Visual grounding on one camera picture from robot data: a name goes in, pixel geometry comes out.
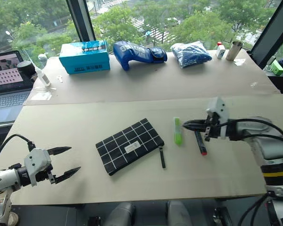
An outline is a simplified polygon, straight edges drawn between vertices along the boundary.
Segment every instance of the table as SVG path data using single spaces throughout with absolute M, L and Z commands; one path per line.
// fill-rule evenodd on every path
M 12 194 L 14 205 L 74 204 L 128 200 L 228 197 L 265 192 L 264 180 L 246 142 L 211 139 L 202 156 L 194 134 L 183 130 L 183 145 L 173 142 L 173 117 L 206 118 L 210 98 L 24 106 L 9 135 L 19 133 L 37 147 L 71 146 L 52 157 L 53 173 L 82 166 L 70 179 L 27 186 Z M 224 97 L 231 118 L 264 116 L 283 129 L 283 95 Z M 165 141 L 166 169 L 159 151 L 109 176 L 95 144 L 148 118 Z M 26 142 L 13 139 L 0 154 L 0 169 L 23 163 Z
M 217 59 L 181 69 L 173 56 L 162 64 L 131 61 L 124 71 L 114 55 L 110 55 L 110 71 L 68 75 L 57 57 L 48 60 L 45 73 L 49 77 L 52 98 L 31 100 L 42 87 L 37 80 L 25 105 L 74 104 L 115 101 L 168 100 L 198 97 L 257 95 L 280 93 L 245 50 L 237 58 L 245 58 L 242 66 Z

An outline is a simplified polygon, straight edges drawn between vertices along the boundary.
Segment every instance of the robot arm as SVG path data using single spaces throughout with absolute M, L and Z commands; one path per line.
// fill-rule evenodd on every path
M 277 199 L 274 205 L 271 201 L 269 206 L 275 211 L 277 208 L 281 209 L 279 206 L 283 206 L 283 131 L 269 119 L 262 117 L 229 119 L 225 103 L 217 97 L 209 103 L 207 113 L 207 119 L 187 121 L 183 126 L 192 131 L 204 132 L 206 141 L 218 137 L 246 141 L 256 163 L 261 167 L 269 196 Z
M 74 168 L 66 171 L 62 176 L 56 177 L 51 170 L 50 155 L 60 154 L 69 150 L 70 147 L 56 147 L 49 150 L 35 148 L 25 157 L 24 166 L 17 163 L 9 169 L 0 170 L 0 225 L 7 225 L 11 209 L 10 196 L 13 192 L 19 190 L 22 186 L 31 184 L 37 185 L 37 182 L 48 179 L 51 184 L 59 183 L 74 175 L 79 169 Z

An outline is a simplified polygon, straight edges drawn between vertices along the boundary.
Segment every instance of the metal cup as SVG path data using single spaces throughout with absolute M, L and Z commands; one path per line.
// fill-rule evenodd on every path
M 243 47 L 243 43 L 240 41 L 233 41 L 232 42 L 232 46 L 230 48 L 230 50 L 227 53 L 226 59 L 233 61 L 236 56 L 238 55 L 238 53 L 240 52 L 240 50 Z

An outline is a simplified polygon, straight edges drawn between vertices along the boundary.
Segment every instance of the laptop screen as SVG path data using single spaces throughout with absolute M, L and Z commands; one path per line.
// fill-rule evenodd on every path
M 17 69 L 17 64 L 22 61 L 18 51 L 0 54 L 0 93 L 32 87 L 30 79 Z

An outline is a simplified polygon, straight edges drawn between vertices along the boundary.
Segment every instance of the green highlighter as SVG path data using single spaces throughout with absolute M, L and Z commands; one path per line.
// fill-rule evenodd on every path
M 177 145 L 181 145 L 183 143 L 183 136 L 181 133 L 181 123 L 178 117 L 174 117 L 174 142 Z

